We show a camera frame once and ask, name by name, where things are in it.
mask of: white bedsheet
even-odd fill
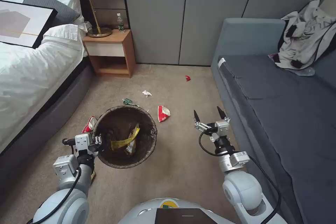
[[[83,59],[82,28],[50,28],[36,49],[0,42],[0,152]]]

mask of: sofa armrest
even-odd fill
[[[215,57],[277,53],[284,28],[285,21],[280,19],[225,19]]]

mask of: floor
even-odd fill
[[[186,82],[185,75],[191,77]],[[146,98],[142,91],[153,96]],[[149,110],[157,129],[153,154],[141,165],[113,169],[95,160],[97,176],[89,191],[90,214],[87,224],[117,223],[131,208],[158,198],[181,198],[240,223],[222,190],[224,176],[216,157],[198,145],[200,132],[194,129],[195,109],[205,123],[219,119],[216,106],[223,108],[209,67],[137,65],[131,79],[96,77],[80,106],[68,122],[27,164],[21,178],[9,188],[0,205],[0,223],[26,223],[41,203],[55,192],[58,179],[52,164],[70,153],[63,138],[78,134],[91,115],[100,116],[108,108],[129,98]],[[171,117],[158,122],[157,107],[169,108]],[[230,138],[236,146],[232,131]],[[204,137],[204,146],[214,150]]]

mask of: nightstand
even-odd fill
[[[97,75],[131,78],[135,68],[131,30],[113,30],[110,36],[100,38],[86,36],[83,43]]]

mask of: trash can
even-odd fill
[[[122,141],[129,137],[132,130],[139,124],[136,136],[135,152],[128,155],[125,148],[112,149],[112,141]],[[158,131],[150,114],[144,109],[133,106],[117,106],[108,109],[97,121],[93,129],[93,139],[102,137],[103,151],[99,159],[107,166],[125,169],[144,162],[154,151]]]

